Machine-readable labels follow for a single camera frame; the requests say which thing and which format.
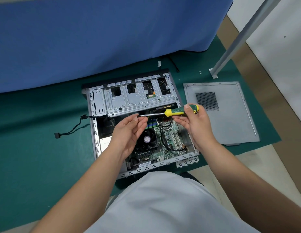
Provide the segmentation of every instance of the blue tablecloth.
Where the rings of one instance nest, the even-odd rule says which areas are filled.
[[[178,50],[207,50],[232,1],[0,4],[0,93],[81,78]]]

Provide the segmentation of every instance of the left hand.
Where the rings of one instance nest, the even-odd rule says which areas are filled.
[[[137,139],[147,126],[147,117],[136,117],[132,114],[121,120],[114,128],[109,147],[125,160],[133,151]]]

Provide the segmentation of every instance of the yellow screwdriver handle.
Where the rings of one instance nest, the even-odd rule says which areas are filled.
[[[199,107],[198,105],[189,105],[192,110],[194,111],[194,113],[197,113],[199,111]],[[167,116],[167,117],[170,117],[172,115],[186,115],[185,114],[185,111],[184,111],[184,107],[180,107],[180,108],[176,108],[176,109],[172,109],[172,110],[166,110],[164,112],[164,115]]]

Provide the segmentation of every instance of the forearm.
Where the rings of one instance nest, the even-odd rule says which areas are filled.
[[[301,232],[301,208],[215,143],[202,150],[240,217],[261,232]]]
[[[84,232],[105,211],[122,161],[107,148],[77,183],[43,217],[36,232]]]

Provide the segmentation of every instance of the ventilation grille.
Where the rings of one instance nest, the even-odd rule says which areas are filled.
[[[196,93],[197,102],[202,105],[206,111],[219,110],[217,99],[214,92],[200,92]]]

